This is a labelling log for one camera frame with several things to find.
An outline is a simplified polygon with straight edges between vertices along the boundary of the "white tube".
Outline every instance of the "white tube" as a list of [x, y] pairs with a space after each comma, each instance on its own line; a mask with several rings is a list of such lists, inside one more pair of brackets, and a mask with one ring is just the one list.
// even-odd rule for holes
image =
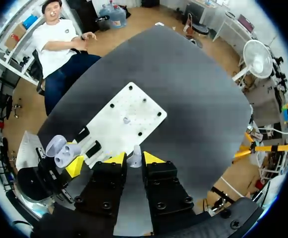
[[259, 127], [258, 129], [260, 129], [260, 130], [274, 130], [274, 131], [279, 132], [280, 134], [288, 135], [288, 132], [282, 132], [280, 130], [276, 130], [275, 128], [261, 128], [261, 127]]
[[231, 184], [229, 184], [223, 177], [221, 179], [230, 187], [233, 189], [234, 192], [236, 192], [240, 197], [244, 197], [242, 194], [240, 194], [235, 188], [232, 187]]
[[233, 81], [234, 82], [237, 81], [239, 78], [241, 78], [243, 75], [245, 75], [248, 71], [249, 71], [249, 67], [247, 66], [232, 78]]

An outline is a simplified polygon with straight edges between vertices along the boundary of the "white t-shirt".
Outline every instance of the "white t-shirt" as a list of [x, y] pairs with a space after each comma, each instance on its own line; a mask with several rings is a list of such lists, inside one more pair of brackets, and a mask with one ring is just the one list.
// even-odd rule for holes
[[43, 50], [46, 43], [49, 41], [69, 42], [77, 36], [72, 21], [62, 19], [60, 19], [56, 25], [47, 25], [44, 23], [33, 32], [33, 42], [38, 52], [39, 61], [43, 67], [44, 78], [61, 68], [76, 54], [76, 52], [72, 50]]

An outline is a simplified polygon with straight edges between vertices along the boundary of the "man's hand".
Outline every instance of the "man's hand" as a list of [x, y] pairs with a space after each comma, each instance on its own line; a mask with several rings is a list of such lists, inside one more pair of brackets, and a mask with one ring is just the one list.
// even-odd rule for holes
[[73, 41], [73, 48], [75, 48], [78, 51], [87, 51], [88, 43], [85, 41]]
[[82, 34], [82, 37], [84, 40], [89, 40], [91, 37], [93, 39], [95, 39], [96, 41], [98, 40], [98, 39], [96, 39], [96, 35], [93, 32], [84, 33], [84, 34]]

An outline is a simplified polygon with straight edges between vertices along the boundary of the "dark jeans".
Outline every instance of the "dark jeans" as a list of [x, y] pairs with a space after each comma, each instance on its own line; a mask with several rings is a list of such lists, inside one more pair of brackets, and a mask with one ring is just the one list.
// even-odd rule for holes
[[64, 66], [46, 78], [45, 107], [48, 116], [76, 80], [100, 58], [85, 53], [73, 55]]

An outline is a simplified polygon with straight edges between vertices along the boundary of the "black clamp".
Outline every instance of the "black clamp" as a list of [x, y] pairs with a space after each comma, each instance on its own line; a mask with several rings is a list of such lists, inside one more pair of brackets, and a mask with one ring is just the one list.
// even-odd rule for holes
[[256, 142], [253, 141], [253, 142], [251, 143], [250, 148], [249, 148], [252, 154], [255, 153], [255, 148], [256, 148]]
[[77, 211], [103, 218], [107, 229], [114, 230], [117, 221], [120, 197], [127, 174], [126, 154], [122, 164], [98, 161], [93, 174], [74, 206]]
[[172, 162], [146, 165], [143, 153], [142, 170], [155, 235], [181, 230], [210, 217], [209, 213], [195, 215], [193, 198], [180, 184]]

